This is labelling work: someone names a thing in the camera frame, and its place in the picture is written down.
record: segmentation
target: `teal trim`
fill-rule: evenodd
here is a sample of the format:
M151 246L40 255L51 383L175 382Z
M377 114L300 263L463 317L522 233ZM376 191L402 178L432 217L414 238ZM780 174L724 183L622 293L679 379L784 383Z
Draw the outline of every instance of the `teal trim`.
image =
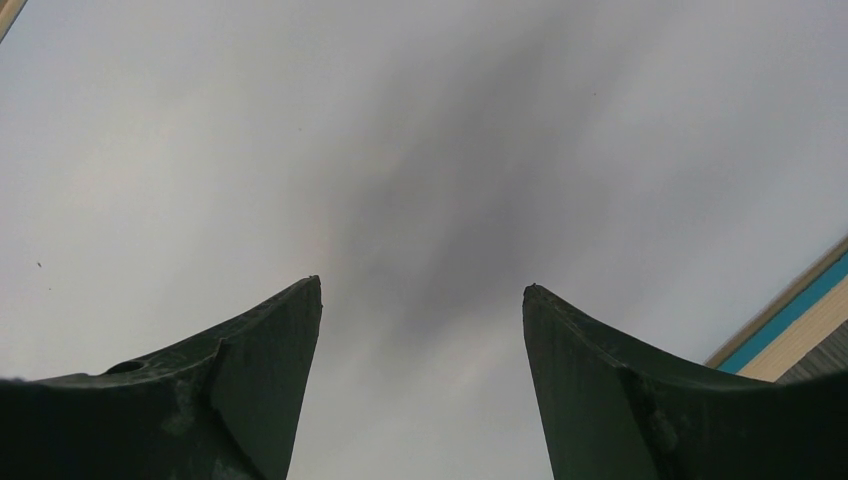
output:
M831 291L839 282L848 276L848 254L842 255L824 273L818 276L813 283L783 307L763 328L751 336L742 344L733 355L727 358L718 369L722 372L739 373L742 368L760 354L781 333L786 331L792 323L801 317L813 305L818 303L827 292Z

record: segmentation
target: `bolt hole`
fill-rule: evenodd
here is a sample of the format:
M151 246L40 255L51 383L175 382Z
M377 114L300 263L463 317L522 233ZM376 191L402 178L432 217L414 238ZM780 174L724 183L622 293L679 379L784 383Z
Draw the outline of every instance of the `bolt hole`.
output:
M140 369L143 366L144 366L143 363L136 362L135 360L130 360L128 362L121 362L121 363L115 365L114 367L110 368L109 370L106 370L106 373L104 373L103 375L114 375L116 373L134 372L134 371Z

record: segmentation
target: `beige wall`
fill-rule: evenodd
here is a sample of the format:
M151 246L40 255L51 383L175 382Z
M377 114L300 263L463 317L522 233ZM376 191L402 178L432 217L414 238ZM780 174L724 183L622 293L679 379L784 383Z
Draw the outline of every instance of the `beige wall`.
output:
M26 0L0 0L0 41L3 41L25 3Z
M817 261L812 267L810 267L807 271L805 271L797 279L795 279L795 281L792 282L792 284L786 290L781 292L777 298L775 298L753 320L751 320L744 328L742 328L739 333L734 335L716 353L714 353L707 360L706 365L708 367L718 368L718 366L721 365L725 360L727 360L728 357L730 357L733 352L735 352L740 346L742 346L742 344L745 343L746 340L748 340L752 335L757 333L769 320L771 320L775 315L777 315L780 310L786 307L789 302L791 302L795 297L797 297L799 293L801 293L816 278L818 278L822 273L824 273L825 270L828 269L828 267L833 265L837 260L839 260L839 258L846 254L846 252L848 252L848 237L845 237L841 242L839 242L839 244L837 244L830 251L828 251L821 259L819 259L819 261Z
M739 375L774 382L848 318L848 277L807 310Z

